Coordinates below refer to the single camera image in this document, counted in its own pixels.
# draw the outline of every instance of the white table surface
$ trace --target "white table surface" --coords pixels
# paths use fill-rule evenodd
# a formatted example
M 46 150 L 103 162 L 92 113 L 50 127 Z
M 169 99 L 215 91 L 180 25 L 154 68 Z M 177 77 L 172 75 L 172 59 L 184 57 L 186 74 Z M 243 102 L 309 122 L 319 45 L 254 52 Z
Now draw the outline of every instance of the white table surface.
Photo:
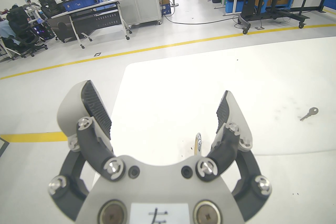
M 102 6 L 105 6 L 105 5 L 108 5 L 108 4 L 113 4 L 113 3 L 119 2 L 119 1 L 122 1 L 122 0 L 110 0 L 110 1 L 107 1 L 107 2 L 99 2 L 99 3 L 93 4 L 89 7 L 83 7 L 83 8 L 79 8 L 79 9 L 76 9 L 76 10 L 67 11 L 67 12 L 63 12 L 61 14 L 57 14 L 55 16 L 52 16 L 52 19 L 60 17 L 60 16 L 64 16 L 64 15 L 69 15 L 71 13 L 76 13 L 76 12 L 79 12 L 79 11 L 87 10 L 87 9 L 102 7 Z
M 335 53 L 336 37 L 329 37 L 130 64 L 112 113 L 114 153 L 175 164 L 193 155 L 200 132 L 206 156 L 218 104 L 230 90 L 273 184 L 250 223 L 336 223 Z M 318 114 L 301 122 L 314 106 Z M 233 189 L 236 164 L 222 177 Z

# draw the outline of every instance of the yellow floor line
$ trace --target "yellow floor line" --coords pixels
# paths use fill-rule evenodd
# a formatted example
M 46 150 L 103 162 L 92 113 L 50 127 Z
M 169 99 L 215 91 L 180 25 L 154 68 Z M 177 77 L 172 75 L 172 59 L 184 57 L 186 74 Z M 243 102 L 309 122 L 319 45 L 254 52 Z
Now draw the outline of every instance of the yellow floor line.
M 304 28 L 319 28 L 319 27 L 336 27 L 336 24 L 311 25 L 311 26 L 305 26 Z M 258 33 L 266 33 L 266 32 L 280 32 L 280 31 L 284 31 L 284 30 L 293 30 L 293 29 L 298 29 L 298 27 L 287 27 L 287 28 L 260 30 L 260 31 L 255 31 L 255 32 L 249 32 L 248 34 L 258 34 Z M 224 36 L 198 39 L 198 40 L 192 40 L 192 41 L 185 41 L 185 42 L 174 43 L 174 44 L 169 44 L 169 45 L 140 49 L 140 50 L 135 50 L 135 51 L 126 51 L 126 52 L 123 52 L 123 53 L 106 55 L 106 56 L 97 57 L 97 58 L 83 59 L 83 60 L 78 60 L 78 61 L 74 61 L 74 62 L 58 64 L 58 65 L 54 65 L 54 66 L 50 66 L 50 67 L 36 69 L 36 70 L 32 70 L 32 71 L 22 72 L 22 73 L 19 73 L 19 74 L 14 74 L 14 75 L 11 75 L 11 76 L 2 77 L 1 79 L 7 79 L 7 78 L 10 78 L 10 77 L 20 76 L 20 75 L 24 75 L 24 74 L 34 73 L 34 72 L 43 71 L 43 70 L 52 69 L 52 68 L 57 68 L 57 67 L 62 67 L 62 66 L 66 66 L 66 65 L 72 65 L 72 64 L 76 64 L 76 63 L 93 61 L 93 60 L 97 60 L 97 59 L 104 59 L 104 58 L 110 58 L 110 57 L 139 53 L 139 52 L 142 52 L 142 51 L 151 51 L 151 50 L 163 49 L 163 48 L 168 48 L 168 47 L 181 46 L 181 45 L 186 45 L 186 44 L 193 44 L 193 43 L 198 43 L 198 42 L 206 42 L 206 41 L 211 41 L 211 40 L 238 37 L 238 36 L 243 36 L 243 34 L 242 33 L 236 33 L 236 34 L 231 34 L 231 35 L 224 35 Z M 62 132 L 35 133 L 35 134 L 6 134 L 6 135 L 0 135 L 0 137 L 3 138 L 4 140 L 10 142 L 10 143 L 12 143 L 12 142 L 67 141 L 66 136 Z
M 304 28 L 320 28 L 320 27 L 334 27 L 334 26 L 336 26 L 336 24 L 323 24 L 323 25 L 311 25 L 311 26 L 306 25 L 306 26 L 304 26 Z M 293 30 L 293 29 L 298 29 L 298 27 L 264 29 L 264 30 L 259 30 L 259 31 L 255 31 L 255 32 L 249 32 L 247 35 L 258 34 L 258 33 L 267 33 L 267 32 L 281 32 L 281 31 L 284 31 L 284 30 Z M 94 60 L 98 60 L 98 59 L 118 57 L 118 56 L 130 55 L 130 54 L 135 54 L 135 53 L 141 53 L 143 51 L 153 51 L 153 50 L 158 50 L 158 49 L 163 49 L 163 48 L 170 48 L 170 47 L 176 47 L 176 46 L 182 46 L 182 45 L 187 45 L 187 44 L 218 40 L 218 39 L 223 39 L 223 38 L 238 37 L 238 36 L 243 36 L 243 34 L 242 33 L 235 33 L 235 34 L 229 34 L 229 35 L 210 37 L 210 38 L 204 38 L 204 39 L 197 39 L 197 40 L 179 42 L 179 43 L 174 43 L 174 44 L 156 46 L 156 47 L 151 47 L 151 48 L 139 49 L 139 50 L 134 50 L 134 51 L 125 51 L 125 52 L 122 52 L 122 53 L 116 53 L 116 54 L 106 55 L 106 56 L 101 56 L 101 57 L 82 59 L 82 60 L 77 60 L 77 61 L 73 61 L 73 62 L 62 63 L 62 64 L 57 64 L 57 65 L 54 65 L 54 66 L 44 67 L 44 68 L 30 70 L 30 71 L 26 71 L 26 72 L 21 72 L 21 73 L 9 75 L 9 76 L 1 77 L 0 80 L 4 80 L 4 79 L 11 78 L 11 77 L 16 77 L 16 76 L 21 76 L 21 75 L 25 75 L 25 74 L 40 72 L 40 71 L 44 71 L 44 70 L 54 69 L 54 68 L 58 68 L 58 67 L 62 67 L 62 66 L 68 66 L 68 65 L 73 65 L 73 64 L 77 64 L 77 63 L 94 61 Z
M 328 10 L 328 9 L 323 9 L 323 11 L 325 11 L 325 12 L 329 12 L 329 13 L 331 13 L 331 14 L 335 14 L 335 15 L 336 15 L 335 12 L 332 12 L 332 11 L 330 11 L 330 10 Z
M 0 137 L 10 143 L 11 142 L 67 141 L 67 137 L 62 132 L 36 133 L 36 134 L 11 134 L 11 135 L 0 135 Z

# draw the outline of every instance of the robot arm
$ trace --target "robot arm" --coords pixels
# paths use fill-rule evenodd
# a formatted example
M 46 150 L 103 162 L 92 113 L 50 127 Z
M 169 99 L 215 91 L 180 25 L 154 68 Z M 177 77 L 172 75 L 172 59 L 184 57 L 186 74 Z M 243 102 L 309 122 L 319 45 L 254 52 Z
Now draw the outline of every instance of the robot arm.
M 57 114 L 71 151 L 49 184 L 49 194 L 78 224 L 242 224 L 262 208 L 272 188 L 260 174 L 250 150 L 251 132 L 230 91 L 217 116 L 217 135 L 206 157 L 147 165 L 129 156 L 115 157 L 109 141 L 111 120 L 92 82 L 81 82 L 66 95 Z M 197 139 L 200 146 L 200 135 Z M 86 160 L 101 175 L 90 193 L 79 179 Z M 241 179 L 230 192 L 220 175 L 234 160 Z

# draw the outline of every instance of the black mesh chair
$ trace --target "black mesh chair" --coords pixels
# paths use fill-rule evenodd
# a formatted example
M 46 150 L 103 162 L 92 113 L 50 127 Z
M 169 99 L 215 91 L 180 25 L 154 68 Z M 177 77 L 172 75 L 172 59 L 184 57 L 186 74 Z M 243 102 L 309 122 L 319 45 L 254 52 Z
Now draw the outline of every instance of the black mesh chair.
M 7 14 L 7 20 L 9 26 L 15 32 L 15 39 L 20 42 L 20 47 L 24 47 L 24 51 L 21 52 L 21 57 L 25 58 L 25 55 L 30 54 L 34 57 L 34 53 L 38 50 L 44 48 L 48 49 L 46 44 L 37 45 L 40 39 L 37 34 L 35 34 L 28 23 L 27 14 L 22 7 L 14 8 Z

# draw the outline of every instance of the metal key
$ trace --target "metal key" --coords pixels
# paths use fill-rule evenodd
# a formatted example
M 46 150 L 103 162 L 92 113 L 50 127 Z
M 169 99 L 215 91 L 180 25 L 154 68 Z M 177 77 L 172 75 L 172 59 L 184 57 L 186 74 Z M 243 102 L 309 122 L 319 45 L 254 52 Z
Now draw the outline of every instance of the metal key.
M 306 118 L 308 118 L 309 116 L 315 115 L 317 113 L 318 113 L 318 108 L 317 107 L 312 107 L 312 108 L 309 109 L 308 113 L 300 119 L 300 121 L 303 121 Z

